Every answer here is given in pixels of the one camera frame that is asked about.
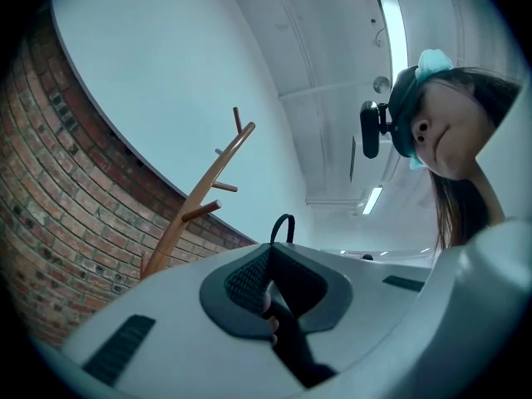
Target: ceiling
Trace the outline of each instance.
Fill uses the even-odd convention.
[[[307,204],[316,217],[366,218],[362,209],[371,189],[382,185],[372,224],[434,219],[425,170],[410,170],[385,136],[377,158],[369,160],[362,153],[360,107],[389,97],[372,86],[378,76],[391,75],[386,35],[377,36],[384,27],[377,0],[236,2],[277,87],[306,182]],[[504,24],[486,0],[399,2],[410,65],[422,50],[441,48],[457,66],[519,70],[515,58],[508,57],[515,49]],[[486,47],[497,48],[499,56],[481,50]],[[426,228],[434,233],[433,224]]]

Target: teal headband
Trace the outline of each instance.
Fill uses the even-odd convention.
[[[441,71],[453,69],[452,60],[440,49],[427,49],[421,53],[417,69],[415,71],[418,86],[427,80],[433,74]],[[412,170],[426,167],[426,165],[417,158],[416,152],[412,151],[410,155],[410,168]]]

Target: fluorescent light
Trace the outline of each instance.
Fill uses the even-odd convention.
[[[369,200],[366,203],[366,207],[364,208],[364,211],[362,214],[370,214],[373,210],[373,207],[375,206],[375,203],[379,199],[379,195],[382,192],[382,187],[379,186],[377,188],[373,188],[372,193],[369,195]]]
[[[392,59],[392,86],[399,72],[408,68],[408,50],[406,48],[405,24],[402,21],[399,0],[379,0],[384,25],[388,35],[390,58]]]

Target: finger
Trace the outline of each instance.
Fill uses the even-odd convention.
[[[279,321],[275,316],[272,316],[268,318],[268,322],[272,325],[273,332],[275,333],[279,329]]]
[[[269,295],[269,293],[264,293],[263,313],[266,312],[269,309],[271,304],[272,304],[272,297]]]

